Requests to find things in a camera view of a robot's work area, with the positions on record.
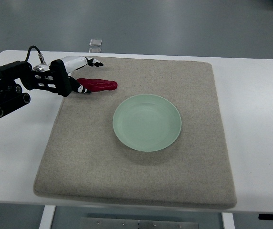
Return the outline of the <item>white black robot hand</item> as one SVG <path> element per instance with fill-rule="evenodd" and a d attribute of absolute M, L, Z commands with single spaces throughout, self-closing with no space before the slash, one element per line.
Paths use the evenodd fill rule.
<path fill-rule="evenodd" d="M 71 73 L 85 66 L 100 67 L 103 66 L 104 64 L 93 57 L 90 58 L 84 56 L 66 56 L 61 58 L 61 61 L 64 63 L 64 67 L 69 76 L 69 82 L 72 91 L 79 94 L 90 94 L 91 91 L 87 89 L 85 86 L 82 86 L 79 82 L 77 82 L 77 80 L 71 76 Z"/>

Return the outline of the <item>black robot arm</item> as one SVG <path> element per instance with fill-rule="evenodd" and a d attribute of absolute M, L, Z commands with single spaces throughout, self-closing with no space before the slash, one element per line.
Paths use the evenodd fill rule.
<path fill-rule="evenodd" d="M 31 46 L 24 61 L 14 61 L 0 66 L 0 118 L 29 104 L 31 97 L 23 90 L 43 90 L 67 97 L 72 92 L 68 73 L 63 61 L 52 61 L 48 70 L 40 72 L 28 62 L 31 50 L 38 52 L 39 60 L 44 58 L 36 46 Z"/>

